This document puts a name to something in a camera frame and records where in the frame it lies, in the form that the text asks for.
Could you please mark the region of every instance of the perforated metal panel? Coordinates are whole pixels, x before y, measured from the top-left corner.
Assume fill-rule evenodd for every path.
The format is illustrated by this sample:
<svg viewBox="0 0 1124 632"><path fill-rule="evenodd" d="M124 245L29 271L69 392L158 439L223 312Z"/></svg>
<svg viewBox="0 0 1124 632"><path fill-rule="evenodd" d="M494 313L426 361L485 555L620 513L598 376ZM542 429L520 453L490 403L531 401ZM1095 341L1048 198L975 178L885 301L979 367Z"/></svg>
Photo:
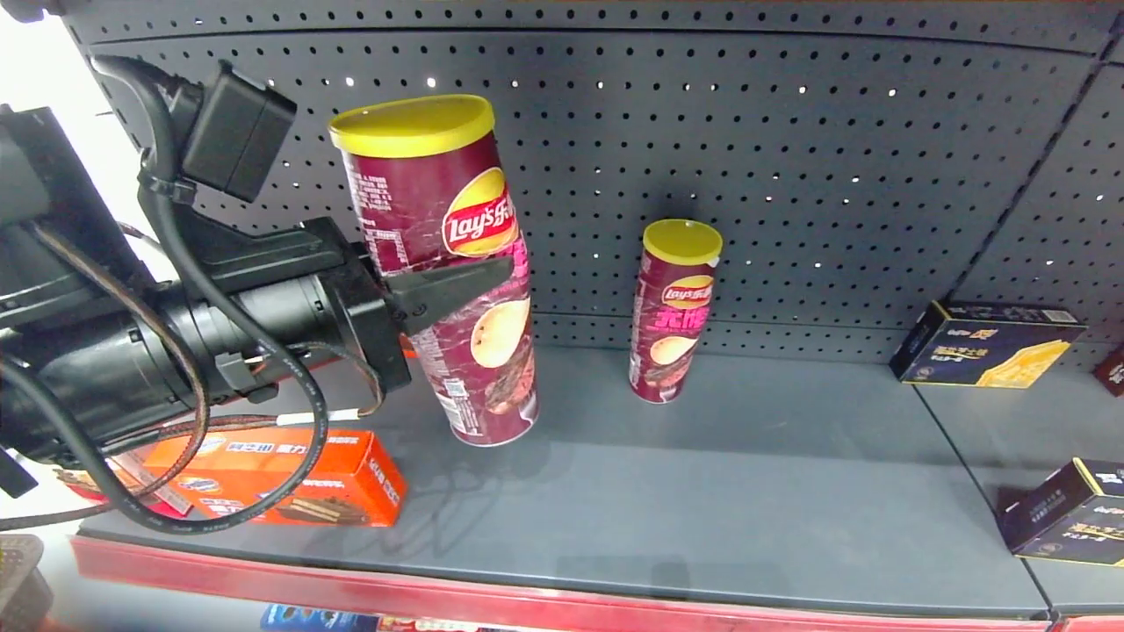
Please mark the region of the perforated metal panel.
<svg viewBox="0 0 1124 632"><path fill-rule="evenodd" d="M850 34L1099 49L1111 2L364 2L64 0L79 44L311 29L635 29Z"/></svg>
<svg viewBox="0 0 1124 632"><path fill-rule="evenodd" d="M1064 305L1085 342L1124 341L1124 69L1097 76L957 295Z"/></svg>
<svg viewBox="0 0 1124 632"><path fill-rule="evenodd" d="M496 106L541 337L627 344L641 232L687 216L727 240L707 351L874 362L985 243L1115 15L803 2L72 9L91 53L193 79L227 58L300 103L255 204L199 196L224 222L256 233L330 215L357 238L327 119L474 92ZM146 144L132 96L102 83ZM624 329L600 333L611 327Z"/></svg>

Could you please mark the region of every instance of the dark blue box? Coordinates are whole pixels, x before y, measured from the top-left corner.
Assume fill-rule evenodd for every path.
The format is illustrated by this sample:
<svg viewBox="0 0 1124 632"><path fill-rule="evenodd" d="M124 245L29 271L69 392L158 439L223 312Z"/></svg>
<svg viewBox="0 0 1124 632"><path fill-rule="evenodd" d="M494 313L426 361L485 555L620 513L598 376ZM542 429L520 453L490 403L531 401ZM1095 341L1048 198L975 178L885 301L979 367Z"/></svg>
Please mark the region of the dark blue box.
<svg viewBox="0 0 1124 632"><path fill-rule="evenodd" d="M1124 566L1124 464L1073 459L1004 509L999 529L1019 557Z"/></svg>
<svg viewBox="0 0 1124 632"><path fill-rule="evenodd" d="M1086 328L1061 307L934 300L890 369L906 383L1028 388Z"/></svg>

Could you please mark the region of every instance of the gray shelf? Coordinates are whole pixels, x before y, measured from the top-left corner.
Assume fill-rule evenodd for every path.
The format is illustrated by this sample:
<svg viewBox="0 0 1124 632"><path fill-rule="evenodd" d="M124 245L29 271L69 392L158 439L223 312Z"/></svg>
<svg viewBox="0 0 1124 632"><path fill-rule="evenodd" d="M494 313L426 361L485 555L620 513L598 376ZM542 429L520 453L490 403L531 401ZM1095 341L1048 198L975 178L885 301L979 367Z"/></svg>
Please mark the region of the gray shelf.
<svg viewBox="0 0 1124 632"><path fill-rule="evenodd" d="M1124 403L1091 376L1049 373L1030 390L918 387L996 507L1037 487L1072 457L1124 458ZM1124 571L1028 560L1066 614L1124 612Z"/></svg>
<svg viewBox="0 0 1124 632"><path fill-rule="evenodd" d="M457 442L425 383L373 425L411 489L391 530L248 525L176 539L119 515L88 535L333 568L879 614L1045 610L916 392L877 365L706 355L668 406L619 351L540 347L540 426ZM342 364L334 407L369 400ZM303 407L289 387L274 412Z"/></svg>

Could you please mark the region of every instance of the red chip can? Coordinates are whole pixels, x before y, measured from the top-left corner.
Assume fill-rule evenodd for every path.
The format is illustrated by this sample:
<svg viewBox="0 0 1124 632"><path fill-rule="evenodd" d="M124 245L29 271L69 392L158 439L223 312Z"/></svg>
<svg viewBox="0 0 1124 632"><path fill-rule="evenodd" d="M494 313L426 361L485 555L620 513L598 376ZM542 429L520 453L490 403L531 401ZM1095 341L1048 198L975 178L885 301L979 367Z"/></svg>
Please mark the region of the red chip can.
<svg viewBox="0 0 1124 632"><path fill-rule="evenodd" d="M644 229L633 304L628 381L646 401L667 404L683 388L710 313L722 235L689 219L661 219Z"/></svg>
<svg viewBox="0 0 1124 632"><path fill-rule="evenodd" d="M381 274L515 260L502 286L410 337L453 434L480 446L514 441L538 417L531 268L495 123L486 99L446 94L360 108L329 126Z"/></svg>

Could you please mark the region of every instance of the barcode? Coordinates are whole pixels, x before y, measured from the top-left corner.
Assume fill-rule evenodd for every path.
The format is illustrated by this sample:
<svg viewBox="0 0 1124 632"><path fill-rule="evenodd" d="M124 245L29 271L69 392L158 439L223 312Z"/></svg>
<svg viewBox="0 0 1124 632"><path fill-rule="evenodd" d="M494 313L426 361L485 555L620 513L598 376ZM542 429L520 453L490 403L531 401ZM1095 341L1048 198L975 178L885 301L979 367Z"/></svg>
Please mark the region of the barcode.
<svg viewBox="0 0 1124 632"><path fill-rule="evenodd" d="M441 401L441 407L445 409L445 416L448 417L448 423L462 433L468 433L464 428L464 419L461 417L461 409L456 406L456 401L437 396L437 401Z"/></svg>
<svg viewBox="0 0 1124 632"><path fill-rule="evenodd" d="M1043 309L1042 314L1046 318L1050 318L1051 323L1073 323L1077 324L1077 318L1072 314L1066 312L1064 309Z"/></svg>
<svg viewBox="0 0 1124 632"><path fill-rule="evenodd" d="M469 391L464 389L464 380L445 380L445 390L450 397L468 397Z"/></svg>

